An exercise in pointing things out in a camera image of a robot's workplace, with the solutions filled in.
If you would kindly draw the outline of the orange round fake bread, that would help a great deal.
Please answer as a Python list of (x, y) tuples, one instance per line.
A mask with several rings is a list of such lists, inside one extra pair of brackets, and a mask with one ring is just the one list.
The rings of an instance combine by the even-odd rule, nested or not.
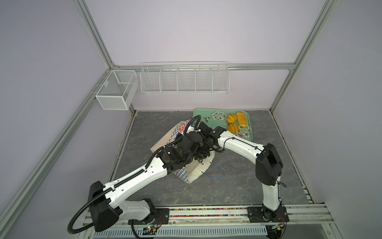
[(227, 116), (226, 121), (227, 121), (228, 123), (234, 123), (237, 119), (238, 119), (237, 114), (229, 114), (229, 115)]

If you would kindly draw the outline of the blue checkered paper bag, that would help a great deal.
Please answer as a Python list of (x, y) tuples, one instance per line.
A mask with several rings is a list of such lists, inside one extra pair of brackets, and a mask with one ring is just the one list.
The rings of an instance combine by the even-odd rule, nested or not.
[[(150, 150), (154, 152), (160, 146), (172, 142), (175, 140), (178, 133), (182, 133), (187, 123), (190, 120), (183, 120), (177, 123), (173, 128), (171, 128), (155, 145), (153, 145)], [(173, 174), (178, 176), (180, 179), (188, 184), (192, 184), (193, 181), (198, 179), (206, 170), (211, 166), (211, 163), (215, 157), (215, 151), (210, 152), (210, 156), (205, 159), (193, 159), (190, 164), (185, 167), (173, 171)]]

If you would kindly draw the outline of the ridged yellow fake bread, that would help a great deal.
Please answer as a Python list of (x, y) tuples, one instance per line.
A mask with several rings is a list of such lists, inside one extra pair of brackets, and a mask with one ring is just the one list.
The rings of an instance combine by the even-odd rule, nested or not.
[(236, 113), (237, 115), (237, 123), (240, 127), (247, 127), (248, 125), (248, 122), (247, 122), (247, 118), (246, 118), (246, 115), (239, 111)]

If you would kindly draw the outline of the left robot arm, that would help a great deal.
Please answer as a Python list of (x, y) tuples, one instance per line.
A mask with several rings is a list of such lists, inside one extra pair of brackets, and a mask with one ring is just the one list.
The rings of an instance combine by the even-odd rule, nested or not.
[(87, 203), (70, 220), (68, 233), (78, 234), (89, 228), (102, 232), (121, 220), (151, 223), (157, 216), (153, 202), (129, 201), (128, 197), (197, 159), (210, 157), (216, 143), (215, 132), (197, 115), (174, 134), (162, 137), (143, 166), (106, 184), (93, 183)]

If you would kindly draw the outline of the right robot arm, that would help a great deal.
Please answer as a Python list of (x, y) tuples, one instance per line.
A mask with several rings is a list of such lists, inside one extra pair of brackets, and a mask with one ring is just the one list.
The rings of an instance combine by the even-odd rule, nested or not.
[(287, 223), (289, 218), (280, 197), (284, 165), (276, 147), (270, 143), (261, 145), (242, 139), (220, 126), (214, 129), (201, 128), (200, 133), (204, 137), (204, 144), (211, 150), (231, 150), (255, 165), (255, 175), (263, 190), (263, 202), (257, 210), (260, 213), (257, 220)]

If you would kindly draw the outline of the small yellow fake bread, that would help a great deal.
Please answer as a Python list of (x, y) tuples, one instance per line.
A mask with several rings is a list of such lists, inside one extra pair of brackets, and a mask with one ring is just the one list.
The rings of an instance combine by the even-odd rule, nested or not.
[(240, 131), (240, 126), (235, 123), (231, 123), (228, 125), (227, 130), (231, 133), (236, 133)]

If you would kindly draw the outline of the green floral tray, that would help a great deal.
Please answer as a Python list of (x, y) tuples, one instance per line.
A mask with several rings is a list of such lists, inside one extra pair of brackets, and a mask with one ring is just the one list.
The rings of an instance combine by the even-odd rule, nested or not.
[[(193, 117), (200, 115), (202, 117), (201, 121), (206, 123), (211, 128), (220, 126), (227, 129), (228, 125), (230, 124), (226, 121), (227, 116), (229, 114), (236, 114), (237, 112), (239, 111), (198, 108), (194, 110)], [(233, 134), (245, 140), (252, 141), (253, 133), (252, 133), (249, 115), (246, 111), (241, 111), (241, 112), (243, 112), (246, 115), (248, 125), (247, 127), (240, 127), (240, 131)]]

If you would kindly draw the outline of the small white mesh basket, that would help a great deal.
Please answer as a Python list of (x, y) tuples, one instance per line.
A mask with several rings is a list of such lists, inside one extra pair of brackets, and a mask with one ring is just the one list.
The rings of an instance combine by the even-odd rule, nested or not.
[(133, 70), (111, 70), (100, 89), (96, 99), (104, 110), (128, 111), (139, 81)]

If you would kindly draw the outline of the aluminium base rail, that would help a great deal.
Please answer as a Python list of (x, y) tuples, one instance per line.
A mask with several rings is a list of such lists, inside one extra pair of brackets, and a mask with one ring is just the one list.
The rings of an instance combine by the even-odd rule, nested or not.
[(264, 236), (285, 239), (302, 227), (317, 228), (319, 238), (340, 239), (342, 236), (324, 204), (284, 205), (274, 219), (266, 219), (261, 206), (181, 206), (159, 207), (153, 223), (124, 220), (111, 228), (80, 233), (81, 239), (175, 239)]

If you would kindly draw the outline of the aluminium frame posts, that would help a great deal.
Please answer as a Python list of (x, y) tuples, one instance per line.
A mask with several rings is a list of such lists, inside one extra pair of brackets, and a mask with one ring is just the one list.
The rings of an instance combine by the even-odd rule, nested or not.
[[(102, 40), (99, 30), (95, 24), (93, 17), (91, 16), (89, 7), (85, 1), (74, 1), (73, 2), (85, 27), (88, 30), (93, 42), (95, 43), (101, 57), (106, 63), (107, 70), (106, 74), (111, 73), (112, 70), (135, 70), (141, 69), (140, 66), (116, 66), (112, 63), (110, 54), (108, 53), (105, 43)], [(301, 66), (303, 60), (307, 56), (314, 42), (318, 38), (320, 32), (322, 31), (324, 25), (326, 24), (328, 18), (331, 16), (333, 10), (335, 9), (337, 1), (325, 1), (314, 25), (309, 33), (296, 61), (294, 63), (237, 63), (237, 64), (226, 64), (229, 71), (233, 70), (289, 70), (290, 73), (283, 83), (279, 93), (276, 96), (275, 101), (271, 106), (271, 111), (274, 111), (281, 101), (282, 96), (285, 94), (286, 88), (293, 79), (297, 70)], [(92, 108), (96, 92), (99, 90), (99, 85), (96, 85), (92, 92), (88, 94), (86, 99), (83, 101), (81, 106), (77, 109), (75, 114), (72, 116), (70, 121), (60, 132), (59, 136), (54, 140), (48, 151), (45, 153), (43, 158), (40, 160), (38, 165), (35, 167), (33, 172), (30, 174), (28, 179), (16, 193), (14, 198), (11, 200), (9, 205), (6, 207), (4, 212), (1, 214), (1, 238), (5, 238), (18, 219), (21, 217), (24, 210), (27, 208), (28, 204), (32, 200), (33, 196), (36, 194), (37, 190), (46, 179), (47, 175), (53, 168), (54, 164), (57, 162), (58, 158), (61, 156), (62, 152), (66, 148), (67, 144), (70, 142), (72, 137), (75, 135), (79, 126), (82, 124), (85, 117), (88, 115), (90, 109)]]

